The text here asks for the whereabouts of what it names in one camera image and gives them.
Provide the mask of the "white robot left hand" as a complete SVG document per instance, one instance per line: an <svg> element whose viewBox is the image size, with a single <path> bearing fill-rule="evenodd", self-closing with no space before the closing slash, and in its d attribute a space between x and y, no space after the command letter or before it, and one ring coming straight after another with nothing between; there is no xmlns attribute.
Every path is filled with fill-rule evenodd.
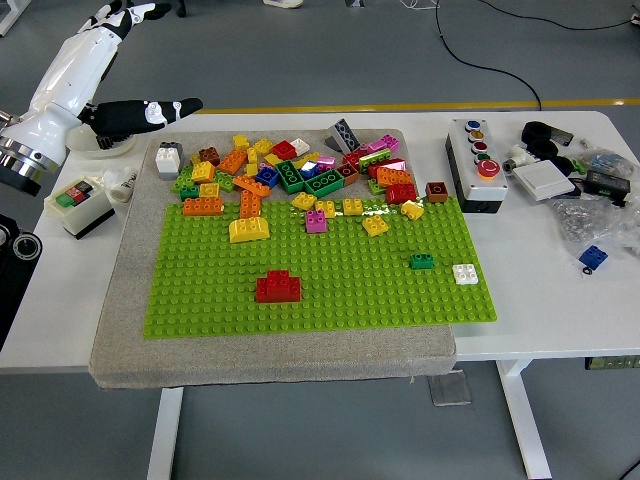
<svg viewBox="0 0 640 480"><path fill-rule="evenodd" d="M200 110L203 104L198 98L90 104L131 29L170 10L167 3L124 8L113 1L68 38L27 112L1 130L1 171L34 179L37 171L55 170L66 158L68 132L82 124L101 137L119 138L162 129Z"/></svg>

